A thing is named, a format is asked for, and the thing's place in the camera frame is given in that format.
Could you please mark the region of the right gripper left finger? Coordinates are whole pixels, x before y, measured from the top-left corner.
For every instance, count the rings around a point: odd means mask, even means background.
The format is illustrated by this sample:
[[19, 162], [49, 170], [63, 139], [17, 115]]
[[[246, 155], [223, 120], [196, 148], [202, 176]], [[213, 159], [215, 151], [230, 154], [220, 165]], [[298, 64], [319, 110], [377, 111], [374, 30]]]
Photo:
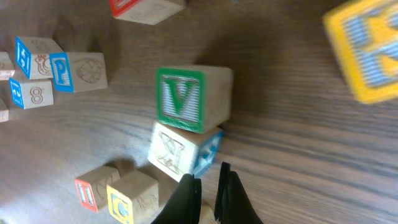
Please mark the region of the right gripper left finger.
[[201, 179], [184, 174], [152, 224], [199, 224], [200, 212]]

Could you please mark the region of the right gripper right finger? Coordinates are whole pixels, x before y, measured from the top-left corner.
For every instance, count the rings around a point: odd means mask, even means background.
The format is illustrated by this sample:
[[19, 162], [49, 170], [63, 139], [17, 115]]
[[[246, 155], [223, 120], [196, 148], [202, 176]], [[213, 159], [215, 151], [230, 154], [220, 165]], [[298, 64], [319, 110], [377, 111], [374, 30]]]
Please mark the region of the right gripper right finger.
[[222, 162], [215, 201], [215, 220], [221, 224], [263, 224], [255, 212], [239, 175]]

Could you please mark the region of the yellow C block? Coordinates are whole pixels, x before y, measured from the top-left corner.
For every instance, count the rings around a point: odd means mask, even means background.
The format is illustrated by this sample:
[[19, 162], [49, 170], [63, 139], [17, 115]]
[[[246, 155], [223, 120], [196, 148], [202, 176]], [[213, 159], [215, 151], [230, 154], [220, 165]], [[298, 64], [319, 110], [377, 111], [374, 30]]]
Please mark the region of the yellow C block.
[[159, 183], [134, 170], [106, 186], [110, 215], [122, 224], [142, 223], [159, 209]]

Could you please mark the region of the red I block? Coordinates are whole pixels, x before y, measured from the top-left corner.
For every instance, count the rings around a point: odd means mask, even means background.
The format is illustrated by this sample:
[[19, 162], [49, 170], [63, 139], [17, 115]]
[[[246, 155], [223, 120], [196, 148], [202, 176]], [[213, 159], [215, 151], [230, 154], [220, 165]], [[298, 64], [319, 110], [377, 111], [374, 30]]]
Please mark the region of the red I block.
[[82, 207], [98, 213], [108, 204], [107, 185], [120, 179], [117, 168], [97, 167], [75, 179]]

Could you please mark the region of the red A block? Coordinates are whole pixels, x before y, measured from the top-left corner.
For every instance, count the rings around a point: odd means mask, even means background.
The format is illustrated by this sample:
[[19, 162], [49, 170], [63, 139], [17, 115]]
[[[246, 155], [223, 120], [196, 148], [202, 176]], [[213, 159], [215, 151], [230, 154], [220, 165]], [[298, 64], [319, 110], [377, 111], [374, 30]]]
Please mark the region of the red A block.
[[185, 9], [186, 0], [109, 0], [114, 18], [156, 25]]

